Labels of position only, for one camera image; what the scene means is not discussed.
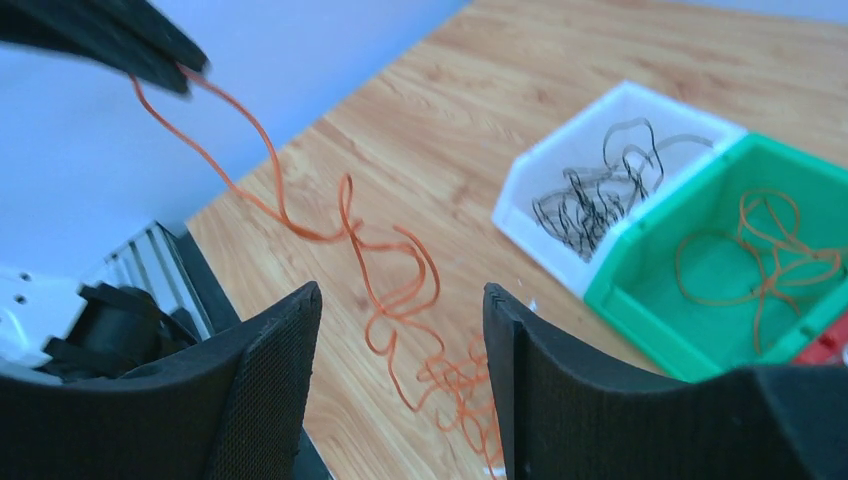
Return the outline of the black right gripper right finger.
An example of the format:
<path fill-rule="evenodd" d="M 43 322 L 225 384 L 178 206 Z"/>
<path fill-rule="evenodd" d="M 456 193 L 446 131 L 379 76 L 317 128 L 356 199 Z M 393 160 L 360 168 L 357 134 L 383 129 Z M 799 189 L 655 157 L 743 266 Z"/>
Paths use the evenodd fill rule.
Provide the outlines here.
<path fill-rule="evenodd" d="M 843 479 L 847 371 L 760 365 L 699 383 L 620 361 L 502 286 L 484 342 L 511 479 Z"/>

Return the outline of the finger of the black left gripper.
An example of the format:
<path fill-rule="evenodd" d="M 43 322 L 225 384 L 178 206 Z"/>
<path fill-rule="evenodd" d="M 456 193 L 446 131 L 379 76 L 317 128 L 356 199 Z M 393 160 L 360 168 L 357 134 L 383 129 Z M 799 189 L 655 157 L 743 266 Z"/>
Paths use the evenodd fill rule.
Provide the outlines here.
<path fill-rule="evenodd" d="M 90 59 L 176 94 L 209 63 L 148 1 L 3 1 L 1 40 Z"/>

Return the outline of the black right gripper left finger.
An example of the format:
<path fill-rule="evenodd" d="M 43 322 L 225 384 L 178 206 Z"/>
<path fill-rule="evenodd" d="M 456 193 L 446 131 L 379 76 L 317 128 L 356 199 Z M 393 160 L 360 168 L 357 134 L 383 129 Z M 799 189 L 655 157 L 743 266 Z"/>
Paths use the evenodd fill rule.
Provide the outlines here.
<path fill-rule="evenodd" d="M 310 281 L 253 318 L 117 379 L 1 380 L 5 479 L 300 479 L 322 315 Z"/>

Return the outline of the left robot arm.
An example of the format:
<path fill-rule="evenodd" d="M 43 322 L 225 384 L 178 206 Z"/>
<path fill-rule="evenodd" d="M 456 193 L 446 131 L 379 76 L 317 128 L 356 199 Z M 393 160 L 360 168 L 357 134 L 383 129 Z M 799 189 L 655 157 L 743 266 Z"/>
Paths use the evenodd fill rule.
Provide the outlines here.
<path fill-rule="evenodd" d="M 1 370 L 43 382 L 83 283 L 194 200 L 118 84 L 185 96 L 208 59 L 150 1 L 5 1 L 1 50 Z"/>

